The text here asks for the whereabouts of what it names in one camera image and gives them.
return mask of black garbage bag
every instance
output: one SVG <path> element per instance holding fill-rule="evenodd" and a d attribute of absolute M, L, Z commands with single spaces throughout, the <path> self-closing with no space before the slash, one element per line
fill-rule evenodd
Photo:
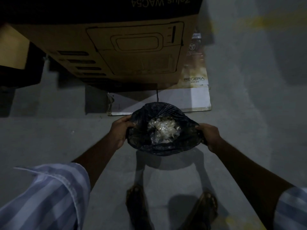
<path fill-rule="evenodd" d="M 174 119 L 180 127 L 180 134 L 172 142 L 153 144 L 150 137 L 152 131 L 148 128 L 148 123 L 160 117 Z M 145 104 L 141 109 L 132 113 L 130 121 L 135 123 L 136 127 L 127 130 L 128 144 L 135 149 L 154 155 L 169 156 L 189 150 L 204 142 L 202 132 L 195 128 L 199 124 L 189 119 L 179 108 L 165 102 Z"/>

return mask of microwave oven illustration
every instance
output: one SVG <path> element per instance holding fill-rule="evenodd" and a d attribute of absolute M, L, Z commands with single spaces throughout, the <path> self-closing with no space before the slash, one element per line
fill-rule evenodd
<path fill-rule="evenodd" d="M 89 27 L 86 32 L 114 75 L 174 73 L 184 22 Z"/>

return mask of gray floor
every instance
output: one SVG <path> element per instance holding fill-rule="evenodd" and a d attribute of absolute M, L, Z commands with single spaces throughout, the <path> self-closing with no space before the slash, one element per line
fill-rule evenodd
<path fill-rule="evenodd" d="M 248 17 L 298 8 L 306 8 L 306 1 L 205 0 L 199 27 L 207 43 L 212 111 L 187 115 L 218 126 L 227 141 L 255 162 L 294 185 L 307 186 L 306 24 L 282 30 L 239 24 Z M 205 34 L 208 18 L 213 34 Z M 69 162 L 117 119 L 105 113 L 85 115 L 85 103 L 99 107 L 103 92 L 83 85 L 57 88 L 57 76 L 46 66 L 41 84 L 16 90 L 10 116 L 0 119 L 0 205 L 31 182 L 13 166 Z M 131 228 L 125 194 L 135 180 L 141 182 L 143 167 L 156 229 L 178 228 L 203 189 L 219 200 L 213 229 L 263 229 L 228 171 L 204 145 L 159 158 L 136 153 L 127 143 L 93 189 L 84 229 Z"/>

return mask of person's left hand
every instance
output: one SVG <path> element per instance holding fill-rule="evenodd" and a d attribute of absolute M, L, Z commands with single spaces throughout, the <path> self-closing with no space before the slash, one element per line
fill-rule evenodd
<path fill-rule="evenodd" d="M 114 121 L 109 133 L 106 135 L 108 139 L 114 143 L 116 150 L 123 146 L 126 139 L 127 128 L 135 126 L 134 123 L 129 121 L 130 118 L 131 115 L 127 115 Z"/>

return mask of hand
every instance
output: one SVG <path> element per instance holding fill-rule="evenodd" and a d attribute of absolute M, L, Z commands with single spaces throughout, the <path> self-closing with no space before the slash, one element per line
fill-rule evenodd
<path fill-rule="evenodd" d="M 111 143 L 114 143 L 114 146 L 119 149 L 123 146 L 126 139 L 126 131 L 128 127 L 134 127 L 135 124 L 130 122 L 131 115 L 124 116 L 112 123 L 109 133 L 106 135 L 108 140 Z"/>
<path fill-rule="evenodd" d="M 204 137 L 207 141 L 208 149 L 211 152 L 213 152 L 213 148 L 215 146 L 217 146 L 223 141 L 218 128 L 215 126 L 209 125 L 207 123 L 200 123 L 199 126 L 195 126 L 195 128 L 203 132 Z"/>

